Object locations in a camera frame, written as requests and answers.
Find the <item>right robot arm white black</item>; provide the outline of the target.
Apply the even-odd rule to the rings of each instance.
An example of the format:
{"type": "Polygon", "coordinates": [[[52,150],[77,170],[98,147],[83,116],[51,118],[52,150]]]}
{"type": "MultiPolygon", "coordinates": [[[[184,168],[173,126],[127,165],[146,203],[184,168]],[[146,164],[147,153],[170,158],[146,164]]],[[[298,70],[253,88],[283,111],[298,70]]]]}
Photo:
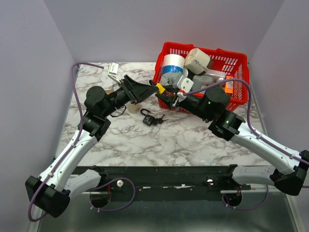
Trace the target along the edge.
{"type": "Polygon", "coordinates": [[[227,189],[245,184],[276,187],[297,196],[309,169],[309,152],[289,149],[254,129],[248,119],[226,109],[230,97],[220,86],[207,89],[202,98],[171,89],[172,93],[157,94],[169,108],[179,107],[209,122],[208,129],[217,137],[247,148],[266,160],[269,166],[235,166],[222,177],[227,189]]]}

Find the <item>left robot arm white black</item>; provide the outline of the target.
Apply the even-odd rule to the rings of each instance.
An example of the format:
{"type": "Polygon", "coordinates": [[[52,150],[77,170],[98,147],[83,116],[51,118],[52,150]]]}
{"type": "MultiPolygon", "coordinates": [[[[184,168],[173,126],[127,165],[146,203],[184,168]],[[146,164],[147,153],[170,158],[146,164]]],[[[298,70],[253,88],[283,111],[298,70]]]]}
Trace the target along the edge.
{"type": "Polygon", "coordinates": [[[106,188],[107,179],[99,168],[90,168],[75,180],[68,180],[85,154],[106,133],[111,124],[107,117],[128,102],[140,103],[158,90],[157,86],[138,83],[125,75],[119,82],[119,88],[111,94],[100,86],[87,91],[86,112],[82,114],[70,144],[38,177],[30,176],[25,182],[30,200],[30,221],[35,222],[31,215],[33,205],[56,218],[66,210],[74,195],[92,188],[97,191],[106,188]]]}

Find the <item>yellow black padlock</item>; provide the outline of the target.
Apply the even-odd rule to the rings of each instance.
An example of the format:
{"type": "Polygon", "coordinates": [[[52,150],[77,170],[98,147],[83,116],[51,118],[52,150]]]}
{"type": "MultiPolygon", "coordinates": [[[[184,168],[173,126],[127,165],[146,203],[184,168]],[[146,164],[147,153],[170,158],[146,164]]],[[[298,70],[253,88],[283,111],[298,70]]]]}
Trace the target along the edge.
{"type": "Polygon", "coordinates": [[[149,80],[149,84],[158,88],[157,94],[162,95],[166,91],[166,89],[160,83],[156,83],[153,80],[149,80]]]}

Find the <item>brass padlock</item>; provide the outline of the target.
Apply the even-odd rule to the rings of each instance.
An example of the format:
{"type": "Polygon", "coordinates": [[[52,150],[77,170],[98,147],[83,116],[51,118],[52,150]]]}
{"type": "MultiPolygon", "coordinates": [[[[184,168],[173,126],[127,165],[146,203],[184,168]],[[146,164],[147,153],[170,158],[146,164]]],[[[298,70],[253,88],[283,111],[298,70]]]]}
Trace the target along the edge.
{"type": "Polygon", "coordinates": [[[114,92],[113,90],[105,90],[105,93],[108,94],[108,95],[113,93],[113,92],[114,92]]]}

